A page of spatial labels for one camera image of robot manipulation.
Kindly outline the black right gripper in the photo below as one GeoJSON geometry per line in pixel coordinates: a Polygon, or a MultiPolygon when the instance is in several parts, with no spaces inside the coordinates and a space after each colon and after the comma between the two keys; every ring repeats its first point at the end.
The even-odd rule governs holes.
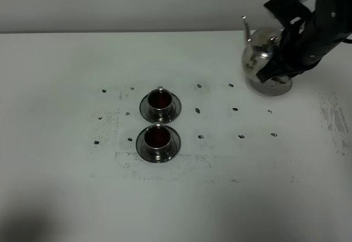
{"type": "Polygon", "coordinates": [[[337,45],[351,43],[351,0],[316,0],[313,12],[301,0],[270,0],[264,6],[284,30],[273,57],[256,73],[261,83],[311,70],[337,45]]]}

